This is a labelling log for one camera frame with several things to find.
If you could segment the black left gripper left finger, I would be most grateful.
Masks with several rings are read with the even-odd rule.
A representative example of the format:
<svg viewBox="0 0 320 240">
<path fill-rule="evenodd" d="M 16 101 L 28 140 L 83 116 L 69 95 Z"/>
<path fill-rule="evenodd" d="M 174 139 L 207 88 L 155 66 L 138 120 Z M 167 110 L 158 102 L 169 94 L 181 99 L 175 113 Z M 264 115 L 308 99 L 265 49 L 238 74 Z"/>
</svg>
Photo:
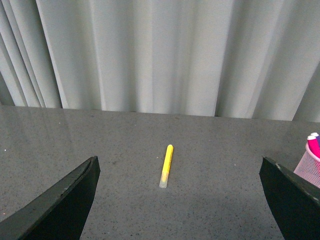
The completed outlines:
<svg viewBox="0 0 320 240">
<path fill-rule="evenodd" d="M 0 223 L 2 240 L 78 240 L 91 210 L 100 165 L 90 157 Z"/>
</svg>

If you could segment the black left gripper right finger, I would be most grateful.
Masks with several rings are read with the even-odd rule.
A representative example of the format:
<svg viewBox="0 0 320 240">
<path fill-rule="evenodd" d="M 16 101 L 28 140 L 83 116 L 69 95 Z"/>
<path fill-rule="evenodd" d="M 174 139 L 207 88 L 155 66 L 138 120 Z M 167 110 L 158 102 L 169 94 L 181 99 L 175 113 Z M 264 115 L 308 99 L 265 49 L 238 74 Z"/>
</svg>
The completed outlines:
<svg viewBox="0 0 320 240">
<path fill-rule="evenodd" d="M 286 240 L 320 238 L 320 189 L 269 157 L 259 171 L 271 213 Z"/>
</svg>

